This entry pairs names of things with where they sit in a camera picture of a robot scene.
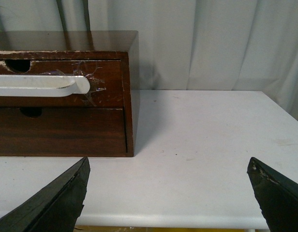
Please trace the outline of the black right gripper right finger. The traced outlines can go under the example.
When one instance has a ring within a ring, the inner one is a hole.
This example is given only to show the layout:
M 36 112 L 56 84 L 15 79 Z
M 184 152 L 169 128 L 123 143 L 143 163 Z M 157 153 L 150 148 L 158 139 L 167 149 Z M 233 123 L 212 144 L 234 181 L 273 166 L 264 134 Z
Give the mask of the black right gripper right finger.
M 255 157 L 247 174 L 272 232 L 298 232 L 298 184 Z

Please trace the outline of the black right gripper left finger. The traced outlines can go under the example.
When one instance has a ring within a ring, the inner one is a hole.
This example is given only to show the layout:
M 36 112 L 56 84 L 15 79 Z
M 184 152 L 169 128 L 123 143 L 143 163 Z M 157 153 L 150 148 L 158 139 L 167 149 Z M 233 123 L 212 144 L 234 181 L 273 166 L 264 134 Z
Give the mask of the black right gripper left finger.
M 84 207 L 89 173 L 89 159 L 83 157 L 0 218 L 0 232 L 72 232 Z

